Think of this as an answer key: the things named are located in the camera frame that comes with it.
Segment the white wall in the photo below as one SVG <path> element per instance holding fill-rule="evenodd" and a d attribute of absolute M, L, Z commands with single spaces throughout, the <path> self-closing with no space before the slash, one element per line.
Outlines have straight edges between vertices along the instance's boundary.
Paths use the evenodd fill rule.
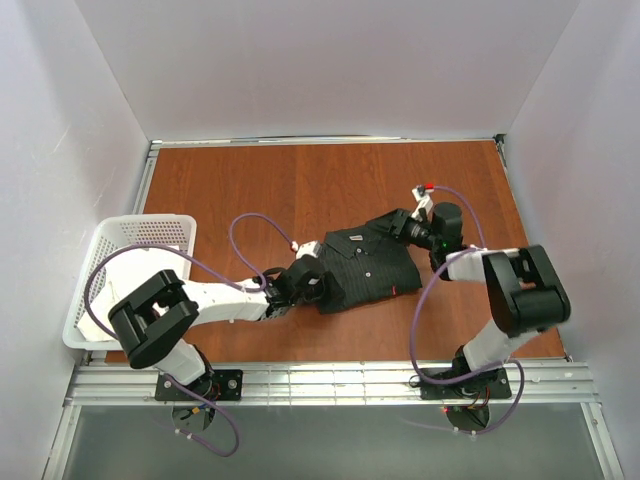
<path fill-rule="evenodd" d="M 149 138 L 505 132 L 578 0 L 77 0 Z"/>
<path fill-rule="evenodd" d="M 94 226 L 130 211 L 147 139 L 73 0 L 0 4 L 0 478 L 39 479 Z"/>
<path fill-rule="evenodd" d="M 507 135 L 527 232 L 573 306 L 567 350 L 588 360 L 629 478 L 640 470 L 640 4 L 583 0 Z"/>

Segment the brown tabletop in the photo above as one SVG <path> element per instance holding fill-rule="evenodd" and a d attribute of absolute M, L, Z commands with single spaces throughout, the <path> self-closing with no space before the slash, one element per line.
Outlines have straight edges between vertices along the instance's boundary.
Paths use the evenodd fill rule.
<path fill-rule="evenodd" d="M 411 189 L 427 182 L 467 196 L 490 248 L 527 244 L 491 141 L 162 149 L 144 211 L 193 216 L 198 223 L 195 257 L 241 280 L 252 272 L 235 257 L 227 238 L 229 224 L 241 213 L 265 213 L 304 243 L 394 208 L 413 210 Z M 438 192 L 434 200 L 456 202 Z M 466 212 L 464 220 L 465 241 L 477 243 Z M 288 266 L 294 259 L 282 237 L 259 219 L 239 224 L 236 238 L 260 268 Z M 411 247 L 411 255 L 426 283 L 431 276 L 427 252 Z M 215 281 L 197 267 L 191 279 Z M 417 300 L 417 294 L 406 295 L 335 315 L 299 307 L 261 323 L 200 325 L 185 338 L 211 362 L 408 360 Z M 419 358 L 451 359 L 489 318 L 484 285 L 438 282 L 422 311 Z M 564 350 L 554 329 L 517 354 L 559 357 Z M 111 352 L 107 361 L 124 361 L 124 356 Z"/>

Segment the laundry basket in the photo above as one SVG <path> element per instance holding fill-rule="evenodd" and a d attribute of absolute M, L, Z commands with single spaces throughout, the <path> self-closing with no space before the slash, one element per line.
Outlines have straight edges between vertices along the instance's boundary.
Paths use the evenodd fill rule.
<path fill-rule="evenodd" d="M 78 322 L 85 312 L 82 294 L 87 277 L 107 255 L 128 245 L 150 243 L 178 246 L 182 252 L 192 255 L 196 243 L 195 219 L 188 215 L 173 214 L 124 215 L 107 218 L 96 227 L 62 332 L 62 340 L 67 346 L 85 350 L 122 350 L 120 343 L 115 340 L 88 341 L 78 329 Z M 184 271 L 176 273 L 188 278 L 190 270 L 191 263 L 185 262 Z M 91 300 L 100 292 L 104 282 L 105 272 L 102 269 L 91 287 Z"/>

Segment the wood surface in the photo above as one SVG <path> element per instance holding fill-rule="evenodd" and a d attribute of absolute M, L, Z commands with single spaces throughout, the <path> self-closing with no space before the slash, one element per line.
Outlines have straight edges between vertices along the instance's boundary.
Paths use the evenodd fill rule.
<path fill-rule="evenodd" d="M 361 225 L 394 208 L 415 208 L 411 189 L 419 183 L 447 185 L 467 196 L 482 222 L 488 246 L 527 244 L 524 230 L 491 141 L 162 149 L 145 213 L 179 213 L 198 222 L 195 257 L 233 279 L 252 273 L 228 241 L 231 221 L 262 212 L 303 243 L 325 232 Z M 434 200 L 456 201 L 446 193 Z M 478 235 L 464 212 L 469 243 Z M 266 222 L 246 219 L 236 238 L 260 268 L 288 266 L 292 253 Z M 422 272 L 431 276 L 427 252 L 411 247 Z M 191 279 L 215 279 L 193 267 Z M 220 322 L 189 330 L 211 362 L 310 362 L 407 360 L 409 326 L 418 294 L 366 305 L 335 315 L 313 307 L 293 309 L 262 323 Z M 438 282 L 421 314 L 419 358 L 449 360 L 490 318 L 486 287 Z M 524 346 L 520 357 L 559 357 L 554 329 Z M 107 361 L 124 361 L 112 352 Z"/>

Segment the black shirt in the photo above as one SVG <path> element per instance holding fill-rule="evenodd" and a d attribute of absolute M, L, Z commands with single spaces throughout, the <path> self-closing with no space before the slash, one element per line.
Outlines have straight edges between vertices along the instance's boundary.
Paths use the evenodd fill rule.
<path fill-rule="evenodd" d="M 318 305 L 336 313 L 422 287 L 420 273 L 407 248 L 388 234 L 363 225 L 329 232 L 318 258 L 333 273 L 344 298 Z"/>

